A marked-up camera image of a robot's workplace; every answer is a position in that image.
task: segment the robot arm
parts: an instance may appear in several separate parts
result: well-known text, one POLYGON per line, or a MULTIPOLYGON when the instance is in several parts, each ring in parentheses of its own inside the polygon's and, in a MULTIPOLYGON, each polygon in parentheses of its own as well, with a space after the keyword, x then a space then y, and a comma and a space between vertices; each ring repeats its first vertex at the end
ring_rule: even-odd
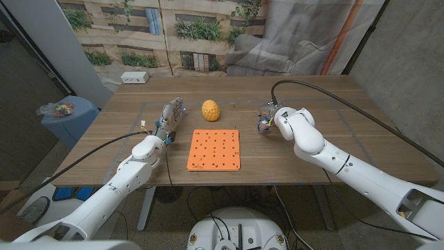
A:
POLYGON ((165 105, 156 129, 136 145, 117 167, 117 173, 70 215, 21 235, 14 242, 89 240, 132 191, 145 184, 160 154, 174 139, 173 129, 183 117, 182 98, 165 105))
MULTIPOLYGON (((444 192, 395 178, 334 146, 315 129, 312 115, 304 108, 295 110, 284 107, 281 102, 277 106, 269 103, 259 111, 262 119, 274 119, 286 140, 295 140, 293 149, 299 158, 332 172, 376 203, 404 230, 444 239, 444 219, 441 219, 444 192)), ((261 132, 267 129, 263 124, 259 123, 261 132)), ((431 242, 421 237, 416 239, 422 243, 431 242)))

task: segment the white power strip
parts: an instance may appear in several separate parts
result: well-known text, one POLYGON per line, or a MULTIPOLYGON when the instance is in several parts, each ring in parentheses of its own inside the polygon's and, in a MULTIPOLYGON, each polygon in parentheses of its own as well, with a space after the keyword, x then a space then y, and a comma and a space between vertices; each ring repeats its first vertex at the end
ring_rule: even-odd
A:
POLYGON ((146 83, 148 72, 124 72, 121 76, 123 83, 146 83))

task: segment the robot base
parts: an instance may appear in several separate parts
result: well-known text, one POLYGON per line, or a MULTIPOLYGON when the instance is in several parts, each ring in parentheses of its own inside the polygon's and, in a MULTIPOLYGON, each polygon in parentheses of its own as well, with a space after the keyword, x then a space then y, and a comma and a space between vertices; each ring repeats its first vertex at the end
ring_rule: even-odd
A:
POLYGON ((222 208, 200 220, 191 230, 188 250, 247 250, 287 248, 280 227, 264 214, 250 208, 222 208))

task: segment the yellow corn toy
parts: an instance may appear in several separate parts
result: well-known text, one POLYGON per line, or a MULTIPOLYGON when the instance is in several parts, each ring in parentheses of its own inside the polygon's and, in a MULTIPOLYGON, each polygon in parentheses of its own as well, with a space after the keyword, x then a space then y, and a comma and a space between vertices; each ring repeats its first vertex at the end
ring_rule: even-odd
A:
POLYGON ((219 106, 213 100, 207 100, 202 105, 202 115, 206 118, 207 121, 213 122, 219 118, 221 111, 219 110, 219 106))

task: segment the printed backdrop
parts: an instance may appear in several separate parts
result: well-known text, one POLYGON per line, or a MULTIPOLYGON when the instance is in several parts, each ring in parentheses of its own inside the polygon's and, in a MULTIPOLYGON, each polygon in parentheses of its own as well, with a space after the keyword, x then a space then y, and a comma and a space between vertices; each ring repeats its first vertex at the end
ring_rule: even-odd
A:
POLYGON ((340 74, 383 0, 58 0, 102 83, 340 74))

